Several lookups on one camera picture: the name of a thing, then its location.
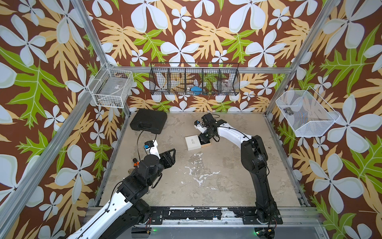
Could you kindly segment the white sleeve jewelry box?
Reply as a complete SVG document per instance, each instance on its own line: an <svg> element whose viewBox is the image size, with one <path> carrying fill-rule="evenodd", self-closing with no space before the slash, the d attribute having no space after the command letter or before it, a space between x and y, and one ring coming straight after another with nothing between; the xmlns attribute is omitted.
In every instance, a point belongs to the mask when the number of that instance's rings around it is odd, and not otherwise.
<svg viewBox="0 0 382 239"><path fill-rule="evenodd" d="M202 148L198 135L192 135L185 137L188 151Z"/></svg>

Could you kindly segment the black lined tan drawer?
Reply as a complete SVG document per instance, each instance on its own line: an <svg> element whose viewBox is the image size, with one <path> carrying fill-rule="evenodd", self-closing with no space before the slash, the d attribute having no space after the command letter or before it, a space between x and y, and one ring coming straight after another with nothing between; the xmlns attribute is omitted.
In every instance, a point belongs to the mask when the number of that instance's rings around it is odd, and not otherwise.
<svg viewBox="0 0 382 239"><path fill-rule="evenodd" d="M210 141L208 141L208 142L200 141L200 144L201 144L201 148L207 147L207 146L211 146L211 142Z"/></svg>

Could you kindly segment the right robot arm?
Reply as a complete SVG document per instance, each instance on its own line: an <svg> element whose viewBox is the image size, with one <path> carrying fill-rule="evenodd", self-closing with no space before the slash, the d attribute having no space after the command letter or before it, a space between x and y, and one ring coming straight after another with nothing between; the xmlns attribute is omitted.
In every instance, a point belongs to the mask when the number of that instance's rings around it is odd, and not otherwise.
<svg viewBox="0 0 382 239"><path fill-rule="evenodd" d="M255 189L255 220L262 225L282 224L283 221L268 182L268 155L262 138L258 135L245 134L225 120L217 120L211 113L203 115L201 121L196 120L194 126L201 132L199 139L203 143L211 139L219 142L221 138L225 138L240 148L241 163L250 173Z"/></svg>

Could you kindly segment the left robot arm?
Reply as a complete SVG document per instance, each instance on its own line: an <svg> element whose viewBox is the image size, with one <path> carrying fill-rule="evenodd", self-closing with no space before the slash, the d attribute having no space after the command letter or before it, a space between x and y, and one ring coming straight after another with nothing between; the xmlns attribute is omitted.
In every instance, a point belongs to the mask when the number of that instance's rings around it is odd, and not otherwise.
<svg viewBox="0 0 382 239"><path fill-rule="evenodd" d="M119 182L110 200L70 239L116 239L127 229L149 220L151 207L141 198L176 162L176 150L147 154L129 176Z"/></svg>

